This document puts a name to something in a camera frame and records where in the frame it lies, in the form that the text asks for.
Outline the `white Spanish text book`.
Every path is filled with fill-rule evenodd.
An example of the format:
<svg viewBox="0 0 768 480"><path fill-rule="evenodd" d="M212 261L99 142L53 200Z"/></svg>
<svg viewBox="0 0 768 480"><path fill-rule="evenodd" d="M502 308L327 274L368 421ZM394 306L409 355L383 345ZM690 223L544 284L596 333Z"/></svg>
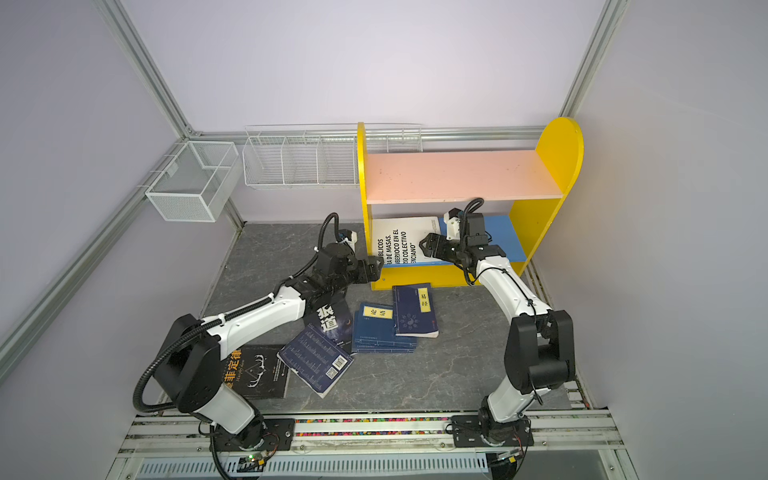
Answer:
<svg viewBox="0 0 768 480"><path fill-rule="evenodd" d="M439 265L442 261L427 257L419 246L431 233L441 233L436 216L374 219L372 252L382 257L386 266Z"/></svg>

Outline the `blue Lunyu book yellow label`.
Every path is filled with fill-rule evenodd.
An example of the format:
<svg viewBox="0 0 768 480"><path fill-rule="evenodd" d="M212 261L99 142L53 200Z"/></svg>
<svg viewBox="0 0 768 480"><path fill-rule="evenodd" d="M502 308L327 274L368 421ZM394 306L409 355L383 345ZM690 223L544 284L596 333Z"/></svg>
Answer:
<svg viewBox="0 0 768 480"><path fill-rule="evenodd" d="M412 353L418 340L396 335L392 306L363 302L355 312L353 353Z"/></svg>

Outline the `navy Yijing book yellow label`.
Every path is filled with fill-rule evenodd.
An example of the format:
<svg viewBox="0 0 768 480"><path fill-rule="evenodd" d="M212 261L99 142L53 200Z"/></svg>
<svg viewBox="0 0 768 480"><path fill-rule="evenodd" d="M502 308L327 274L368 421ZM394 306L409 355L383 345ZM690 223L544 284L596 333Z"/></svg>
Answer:
<svg viewBox="0 0 768 480"><path fill-rule="evenodd" d="M395 286L392 293L397 336L416 338L439 336L437 315L429 283Z"/></svg>

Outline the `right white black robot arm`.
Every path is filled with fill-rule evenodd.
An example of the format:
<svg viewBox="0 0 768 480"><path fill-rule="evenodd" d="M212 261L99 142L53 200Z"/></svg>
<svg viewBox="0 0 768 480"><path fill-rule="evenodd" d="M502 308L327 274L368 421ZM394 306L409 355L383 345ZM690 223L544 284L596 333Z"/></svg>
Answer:
<svg viewBox="0 0 768 480"><path fill-rule="evenodd" d="M467 284L480 283L509 322L505 377L479 412L486 430L522 420L541 395L575 379L571 316L552 309L525 286L499 246L430 233L419 247L425 256L458 267Z"/></svg>

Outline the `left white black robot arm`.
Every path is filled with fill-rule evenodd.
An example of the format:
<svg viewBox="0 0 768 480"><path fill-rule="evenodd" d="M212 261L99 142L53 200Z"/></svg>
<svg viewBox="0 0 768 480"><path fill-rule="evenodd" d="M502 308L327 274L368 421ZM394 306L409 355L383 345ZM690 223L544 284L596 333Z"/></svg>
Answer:
<svg viewBox="0 0 768 480"><path fill-rule="evenodd" d="M263 416L225 384L223 362L263 334L302 319L308 309L344 295L349 286L379 280L383 266L379 256L358 257L349 244L330 243L316 248L303 270L265 297L203 319L177 318L134 387L134 409L149 414L175 408L226 432L243 448L256 446L266 432Z"/></svg>

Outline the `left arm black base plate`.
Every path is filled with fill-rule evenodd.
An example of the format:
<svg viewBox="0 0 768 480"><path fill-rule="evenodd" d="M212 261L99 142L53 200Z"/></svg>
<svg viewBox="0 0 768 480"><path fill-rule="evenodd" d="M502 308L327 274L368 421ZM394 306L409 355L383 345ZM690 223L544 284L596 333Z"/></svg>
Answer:
<svg viewBox="0 0 768 480"><path fill-rule="evenodd" d="M287 451L294 438L295 426L294 418L266 418L260 423L248 425L239 434L231 434L223 427L216 427L212 439L217 452Z"/></svg>

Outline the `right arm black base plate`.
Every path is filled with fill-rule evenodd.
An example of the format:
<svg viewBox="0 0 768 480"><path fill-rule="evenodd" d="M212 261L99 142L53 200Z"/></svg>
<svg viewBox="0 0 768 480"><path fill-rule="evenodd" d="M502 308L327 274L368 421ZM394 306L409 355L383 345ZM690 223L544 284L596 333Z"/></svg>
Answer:
<svg viewBox="0 0 768 480"><path fill-rule="evenodd" d="M454 415L446 431L458 448L529 447L534 444L531 421L523 416L497 422L485 410L472 415Z"/></svg>

